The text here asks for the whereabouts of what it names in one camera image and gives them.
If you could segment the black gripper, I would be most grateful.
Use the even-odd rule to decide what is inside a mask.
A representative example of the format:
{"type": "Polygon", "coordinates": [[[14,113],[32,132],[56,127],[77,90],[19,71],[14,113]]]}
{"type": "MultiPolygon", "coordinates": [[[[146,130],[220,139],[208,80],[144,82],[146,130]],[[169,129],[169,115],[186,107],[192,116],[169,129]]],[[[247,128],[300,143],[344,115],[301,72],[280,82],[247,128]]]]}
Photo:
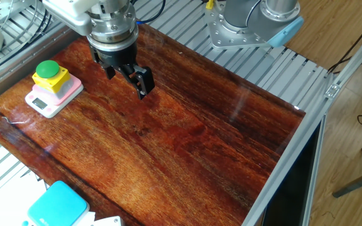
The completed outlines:
{"type": "Polygon", "coordinates": [[[113,67],[120,66],[120,73],[136,89],[138,98],[142,100],[155,88],[155,82],[151,68],[136,64],[136,40],[136,36],[131,36],[117,43],[103,43],[88,37],[92,59],[100,64],[106,77],[111,80],[116,75],[113,67]]]}

